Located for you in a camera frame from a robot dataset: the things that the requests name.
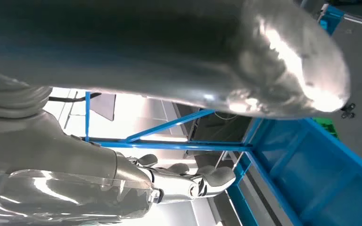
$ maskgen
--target caster wheel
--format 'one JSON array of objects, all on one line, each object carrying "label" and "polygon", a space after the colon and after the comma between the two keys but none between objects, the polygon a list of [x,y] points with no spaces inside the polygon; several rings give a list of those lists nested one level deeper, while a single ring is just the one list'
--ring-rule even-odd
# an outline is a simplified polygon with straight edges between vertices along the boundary
[{"label": "caster wheel", "polygon": [[354,118],[355,116],[356,116],[356,114],[353,113],[353,112],[350,112],[350,113],[347,115],[347,117],[348,117],[349,119],[352,119],[352,118]]}]

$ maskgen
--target blue steel beam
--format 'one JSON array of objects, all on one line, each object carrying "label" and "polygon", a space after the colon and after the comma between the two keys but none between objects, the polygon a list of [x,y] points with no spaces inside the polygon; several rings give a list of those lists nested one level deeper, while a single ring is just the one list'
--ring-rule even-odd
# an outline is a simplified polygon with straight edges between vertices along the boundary
[{"label": "blue steel beam", "polygon": [[281,191],[276,187],[274,182],[271,180],[270,175],[266,172],[264,167],[260,164],[260,162],[256,159],[256,157],[252,154],[250,148],[247,148],[246,155],[252,162],[252,165],[257,169],[257,171],[262,176],[264,182],[267,184],[268,188],[270,189],[271,193],[275,196],[275,198],[280,203],[280,206],[283,208],[285,213],[288,215],[289,219],[291,220],[294,226],[303,226],[300,219],[297,217],[297,214],[289,205],[285,197],[282,195]]},{"label": "blue steel beam", "polygon": [[89,141],[91,93],[85,92],[85,141]]},{"label": "blue steel beam", "polygon": [[139,132],[137,134],[131,135],[131,136],[127,137],[126,139],[124,139],[123,142],[130,143],[130,142],[139,140],[142,136],[148,136],[148,135],[151,135],[151,134],[155,134],[157,132],[163,131],[163,130],[171,128],[173,126],[178,126],[178,125],[184,124],[186,122],[189,122],[191,120],[194,120],[194,119],[197,119],[197,118],[200,118],[200,117],[203,117],[205,115],[212,114],[212,113],[214,113],[214,110],[198,111],[198,112],[186,115],[184,117],[181,117],[179,119],[169,121],[169,122],[166,122],[166,123],[164,123],[162,125],[159,125],[159,126],[147,129],[145,131]]},{"label": "blue steel beam", "polygon": [[287,165],[289,160],[292,159],[293,155],[295,154],[297,148],[302,143],[303,139],[306,137],[308,130],[304,130],[295,137],[293,141],[287,146],[286,152],[277,160],[277,162],[274,164],[272,169],[270,170],[270,177],[275,178],[277,177],[282,169]]},{"label": "blue steel beam", "polygon": [[91,139],[95,143],[101,144],[103,147],[118,147],[118,148],[147,148],[147,149],[173,149],[173,150],[197,150],[197,151],[233,151],[243,152],[246,147],[242,145],[230,145],[221,143],[194,143],[194,142],[167,142],[167,143],[154,143],[154,142],[135,142],[124,143],[119,141],[105,141],[96,138]]},{"label": "blue steel beam", "polygon": [[312,220],[356,175],[351,169],[343,169],[300,213],[302,223]]},{"label": "blue steel beam", "polygon": [[247,146],[255,135],[257,129],[259,128],[260,124],[262,123],[263,119],[254,119],[252,127],[247,130],[246,136],[242,139],[242,143]]},{"label": "blue steel beam", "polygon": [[250,209],[241,189],[239,186],[231,185],[228,189],[228,196],[230,197],[235,211],[243,226],[258,226],[256,218]]}]

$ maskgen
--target gray plastic cover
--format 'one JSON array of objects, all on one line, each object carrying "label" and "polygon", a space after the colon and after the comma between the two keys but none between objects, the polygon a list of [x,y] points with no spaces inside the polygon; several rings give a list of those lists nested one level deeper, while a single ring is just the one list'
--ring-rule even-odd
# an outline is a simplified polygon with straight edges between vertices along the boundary
[{"label": "gray plastic cover", "polygon": [[43,170],[0,173],[0,226],[81,226],[140,218],[152,184]]},{"label": "gray plastic cover", "polygon": [[0,0],[0,77],[268,118],[350,95],[341,51],[291,0]]}]

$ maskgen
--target blue metal frame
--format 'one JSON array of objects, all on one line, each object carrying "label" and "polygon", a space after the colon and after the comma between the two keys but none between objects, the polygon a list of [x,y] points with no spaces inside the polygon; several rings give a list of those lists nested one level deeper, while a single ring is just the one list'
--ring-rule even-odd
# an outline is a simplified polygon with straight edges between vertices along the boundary
[{"label": "blue metal frame", "polygon": [[169,150],[199,150],[199,151],[246,151],[247,144],[244,142],[211,142],[211,141],[189,141],[189,142],[152,142],[140,140],[143,136],[152,135],[169,129],[174,126],[184,124],[197,118],[214,113],[214,110],[201,110],[190,115],[166,122],[162,125],[147,129],[137,134],[131,135],[126,139],[101,139],[89,136],[91,94],[85,94],[85,141],[93,141],[104,147],[117,148],[146,148],[146,149],[169,149]]},{"label": "blue metal frame", "polygon": [[[280,206],[288,215],[292,224],[295,226],[302,226],[306,222],[312,222],[320,212],[329,203],[345,189],[348,184],[352,182],[357,175],[362,177],[362,159],[355,153],[350,151],[331,134],[326,132],[320,125],[311,119],[290,121],[291,124],[300,125],[302,128],[297,134],[288,140],[288,143],[283,143],[283,154],[279,156],[276,162],[270,167],[265,168],[266,163],[263,161],[262,153],[255,153],[259,148],[271,147],[271,144],[264,144],[266,136],[271,134],[274,126],[279,126],[280,123],[286,121],[274,121],[265,119],[255,119],[251,122],[252,127],[247,131],[246,136],[241,142],[209,142],[209,141],[189,141],[189,142],[158,142],[158,141],[144,141],[140,140],[141,136],[147,136],[173,126],[186,123],[196,118],[209,115],[214,110],[202,110],[197,113],[181,117],[174,121],[167,122],[163,125],[145,130],[135,135],[129,136],[126,139],[102,139],[89,137],[89,118],[90,118],[90,94],[86,94],[86,117],[85,117],[85,141],[100,143],[104,147],[117,147],[117,148],[152,148],[152,149],[173,149],[173,150],[206,150],[206,151],[236,151],[241,152],[243,155],[240,162],[235,167],[236,180],[227,189],[230,199],[232,200],[237,214],[243,225],[258,226],[239,185],[242,178],[251,166],[254,166],[262,176],[264,182],[269,187],[270,191],[278,200]],[[332,179],[328,184],[325,184],[323,190],[317,193],[302,210],[297,211],[296,206],[291,204],[291,197],[285,194],[285,188],[280,187],[276,181],[280,174],[288,164],[291,164],[292,158],[296,156],[296,152],[301,151],[301,144],[307,142],[307,137],[315,137],[316,140],[324,141],[326,147],[332,150],[333,154],[338,156],[344,162],[348,163],[348,167],[342,170],[338,176]]]}]

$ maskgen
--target black cable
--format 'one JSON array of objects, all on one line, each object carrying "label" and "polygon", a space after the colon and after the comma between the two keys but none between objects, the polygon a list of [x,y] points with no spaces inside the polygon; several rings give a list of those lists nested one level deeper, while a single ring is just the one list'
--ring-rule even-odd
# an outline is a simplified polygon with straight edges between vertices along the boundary
[{"label": "black cable", "polygon": [[[97,96],[100,96],[101,93],[91,93],[91,99]],[[85,100],[85,97],[81,98],[65,98],[65,97],[49,97],[49,101],[58,101],[58,102],[65,102],[65,103],[74,103],[74,102],[81,102]]]}]

